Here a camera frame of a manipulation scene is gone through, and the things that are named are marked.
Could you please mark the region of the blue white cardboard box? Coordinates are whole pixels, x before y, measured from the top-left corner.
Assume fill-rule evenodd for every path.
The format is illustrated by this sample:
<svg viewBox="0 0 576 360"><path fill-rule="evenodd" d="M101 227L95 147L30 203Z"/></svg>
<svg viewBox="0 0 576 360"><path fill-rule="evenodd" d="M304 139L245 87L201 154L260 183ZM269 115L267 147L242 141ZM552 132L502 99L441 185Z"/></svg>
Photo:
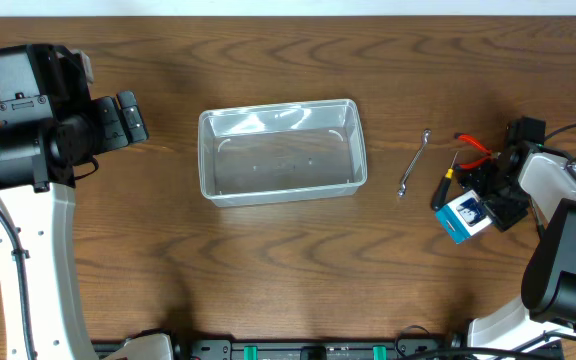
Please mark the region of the blue white cardboard box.
<svg viewBox="0 0 576 360"><path fill-rule="evenodd" d="M441 207L435 216L451 239L460 244L492 224L474 190Z"/></svg>

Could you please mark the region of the red-handled pliers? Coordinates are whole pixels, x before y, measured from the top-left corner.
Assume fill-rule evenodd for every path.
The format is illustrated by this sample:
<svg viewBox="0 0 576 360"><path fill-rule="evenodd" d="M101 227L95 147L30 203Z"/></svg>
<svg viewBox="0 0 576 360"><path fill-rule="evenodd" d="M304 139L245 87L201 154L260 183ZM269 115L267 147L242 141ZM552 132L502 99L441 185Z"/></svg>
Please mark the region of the red-handled pliers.
<svg viewBox="0 0 576 360"><path fill-rule="evenodd" d="M492 160L497 159L500 155L499 152L495 152L495 151L488 149L479 140L477 140L475 137L473 137L469 134L455 133L454 138L459 140L460 142L463 142L463 143L469 145L475 151L477 151L478 153L481 154L481 157L475 161L472 161L469 163L460 163L458 165L455 165L454 166L455 170L458 170L458 171L474 170L474 169L484 165L487 162L490 162Z"/></svg>

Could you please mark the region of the black yellow screwdriver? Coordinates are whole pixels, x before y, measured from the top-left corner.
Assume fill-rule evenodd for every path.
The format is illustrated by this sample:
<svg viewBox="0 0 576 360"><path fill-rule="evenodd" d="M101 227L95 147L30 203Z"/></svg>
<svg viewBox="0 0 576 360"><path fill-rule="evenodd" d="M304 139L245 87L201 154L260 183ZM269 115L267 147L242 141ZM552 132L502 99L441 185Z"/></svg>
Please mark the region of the black yellow screwdriver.
<svg viewBox="0 0 576 360"><path fill-rule="evenodd" d="M439 182L439 185L438 185L438 187L437 187L437 189L436 189L436 191L433 194L433 197L431 199L430 206L431 206L431 209L434 210L435 212L439 211L445 205L446 196L447 196L448 190L451 186L452 178L454 175L455 162L456 162L457 156L458 156L458 153L455 153L450 167L448 168L445 175L442 177L441 181Z"/></svg>

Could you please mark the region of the silver double-ended wrench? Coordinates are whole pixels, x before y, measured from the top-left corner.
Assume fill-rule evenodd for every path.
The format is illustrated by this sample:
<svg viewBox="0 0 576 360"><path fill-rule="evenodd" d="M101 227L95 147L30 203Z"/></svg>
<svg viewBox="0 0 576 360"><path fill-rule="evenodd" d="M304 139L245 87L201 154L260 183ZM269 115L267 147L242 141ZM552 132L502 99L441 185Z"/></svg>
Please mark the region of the silver double-ended wrench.
<svg viewBox="0 0 576 360"><path fill-rule="evenodd" d="M432 130L431 129L425 129L422 132L421 135L421 144L416 152L416 154L414 155L414 157L412 158L411 162L409 163L406 171L404 172L402 178L400 179L400 183L399 183L399 189L397 191L397 195L399 197L403 197L406 194L407 191L407 180L410 177L410 174L412 173L417 161L419 160L419 158L421 157L421 155L424 152L424 149L426 148L427 144L429 143L429 139L431 137L432 134Z"/></svg>

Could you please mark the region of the clear plastic container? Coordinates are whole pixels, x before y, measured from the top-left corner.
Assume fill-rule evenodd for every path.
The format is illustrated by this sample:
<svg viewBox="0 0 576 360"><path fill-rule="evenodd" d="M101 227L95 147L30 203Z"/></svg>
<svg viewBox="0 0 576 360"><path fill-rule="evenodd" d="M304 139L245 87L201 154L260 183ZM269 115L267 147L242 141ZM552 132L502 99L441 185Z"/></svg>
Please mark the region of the clear plastic container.
<svg viewBox="0 0 576 360"><path fill-rule="evenodd" d="M368 179L358 107L334 99L207 110L198 172L218 207L350 196Z"/></svg>

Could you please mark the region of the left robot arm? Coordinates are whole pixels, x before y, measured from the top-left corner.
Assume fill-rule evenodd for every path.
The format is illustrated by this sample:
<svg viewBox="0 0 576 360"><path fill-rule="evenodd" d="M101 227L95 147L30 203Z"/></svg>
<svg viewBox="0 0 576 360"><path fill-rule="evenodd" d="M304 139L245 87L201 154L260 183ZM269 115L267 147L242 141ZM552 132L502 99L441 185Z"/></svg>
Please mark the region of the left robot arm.
<svg viewBox="0 0 576 360"><path fill-rule="evenodd" d="M171 337L118 347L87 332L73 250L76 168L147 140L130 91L93 98L89 57L62 45L0 48L0 288L10 359L171 359Z"/></svg>

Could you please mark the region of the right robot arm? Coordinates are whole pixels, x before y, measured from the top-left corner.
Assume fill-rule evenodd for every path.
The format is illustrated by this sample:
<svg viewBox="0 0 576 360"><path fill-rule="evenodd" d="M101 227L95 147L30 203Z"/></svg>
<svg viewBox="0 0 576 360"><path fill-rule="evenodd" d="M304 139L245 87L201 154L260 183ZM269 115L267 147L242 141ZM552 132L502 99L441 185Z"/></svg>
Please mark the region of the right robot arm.
<svg viewBox="0 0 576 360"><path fill-rule="evenodd" d="M544 121L522 117L507 125L501 151L458 168L459 185L499 230L533 213L539 237L519 297L469 324L465 340L481 359L576 341L576 158L547 146L549 137Z"/></svg>

